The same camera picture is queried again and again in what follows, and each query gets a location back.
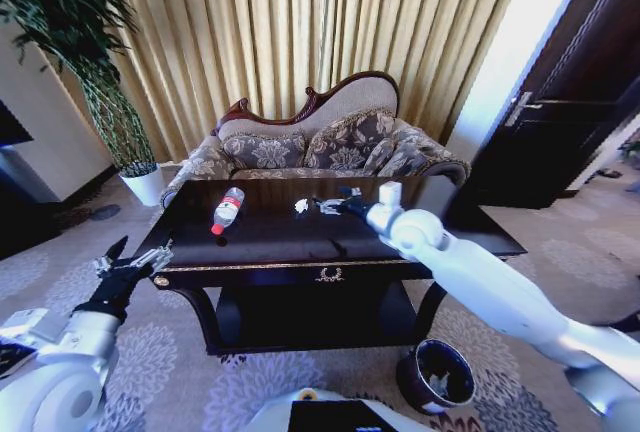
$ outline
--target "trash can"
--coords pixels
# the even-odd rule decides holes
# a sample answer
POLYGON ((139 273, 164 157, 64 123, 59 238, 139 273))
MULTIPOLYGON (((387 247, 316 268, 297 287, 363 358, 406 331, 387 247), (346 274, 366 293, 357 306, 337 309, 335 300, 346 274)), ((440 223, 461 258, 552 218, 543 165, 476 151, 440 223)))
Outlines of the trash can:
POLYGON ((471 367, 451 345, 423 340, 398 362, 396 380, 405 400, 418 412, 439 414, 473 399, 471 367))

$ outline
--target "lower shelf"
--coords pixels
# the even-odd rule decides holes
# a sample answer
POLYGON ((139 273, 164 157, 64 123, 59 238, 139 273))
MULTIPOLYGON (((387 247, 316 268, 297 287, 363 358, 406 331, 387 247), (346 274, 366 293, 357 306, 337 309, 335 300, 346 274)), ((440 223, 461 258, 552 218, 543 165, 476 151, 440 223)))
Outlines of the lower shelf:
POLYGON ((400 281, 225 287, 216 315, 216 355, 411 345, 416 320, 400 281))

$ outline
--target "curtain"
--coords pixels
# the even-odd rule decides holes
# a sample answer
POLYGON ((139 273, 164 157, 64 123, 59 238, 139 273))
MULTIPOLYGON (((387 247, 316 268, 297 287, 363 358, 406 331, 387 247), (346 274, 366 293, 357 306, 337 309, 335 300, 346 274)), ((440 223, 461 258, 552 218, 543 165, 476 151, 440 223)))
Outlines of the curtain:
POLYGON ((242 97, 286 118, 305 87, 363 70, 393 76, 399 116, 443 141, 509 0, 127 1, 122 86, 158 160, 178 161, 242 97))

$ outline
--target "floor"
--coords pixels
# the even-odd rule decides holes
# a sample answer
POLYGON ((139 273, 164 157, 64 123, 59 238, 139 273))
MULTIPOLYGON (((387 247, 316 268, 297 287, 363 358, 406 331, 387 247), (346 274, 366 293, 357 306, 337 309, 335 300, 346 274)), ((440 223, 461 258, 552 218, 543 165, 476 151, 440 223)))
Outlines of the floor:
MULTIPOLYGON (((640 304, 640 195, 624 192, 640 172, 616 168, 624 171, 622 178, 597 177, 577 197, 548 209, 486 208, 530 251, 510 263, 560 311, 584 322, 618 319, 640 304)), ((125 254, 133 252, 160 214, 141 206, 117 177, 85 206, 108 204, 121 212, 0 262, 0 318, 42 306, 70 312, 98 283, 91 259, 125 234, 125 254)), ((405 285, 415 302, 427 287, 405 285)), ((121 331, 120 362, 95 430, 235 431, 265 400, 305 386, 375 398, 447 432, 600 429, 559 366, 489 329, 455 300, 445 299, 432 335, 468 358, 478 390, 470 406, 427 417, 410 409, 397 390, 395 364, 406 348, 208 357, 186 301, 144 281, 121 331)))

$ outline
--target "gold trim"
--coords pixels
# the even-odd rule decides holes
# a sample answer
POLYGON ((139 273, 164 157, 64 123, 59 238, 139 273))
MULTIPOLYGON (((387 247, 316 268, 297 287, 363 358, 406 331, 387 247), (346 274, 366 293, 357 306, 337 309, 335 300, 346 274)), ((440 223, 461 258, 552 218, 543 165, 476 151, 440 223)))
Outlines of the gold trim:
POLYGON ((327 275, 328 267, 325 267, 320 271, 320 277, 316 278, 316 282, 340 282, 344 280, 342 277, 342 269, 340 267, 336 267, 336 273, 334 275, 327 275))
POLYGON ((198 267, 165 267, 160 272, 204 272, 207 270, 244 270, 244 269, 293 269, 303 267, 332 267, 348 265, 391 265, 411 264, 404 259, 393 260, 360 260, 354 262, 309 262, 304 264, 247 264, 247 265, 207 265, 198 267))
POLYGON ((153 283, 156 284, 158 287, 166 287, 167 285, 169 285, 169 279, 161 275, 157 275, 156 277, 153 278, 153 283))

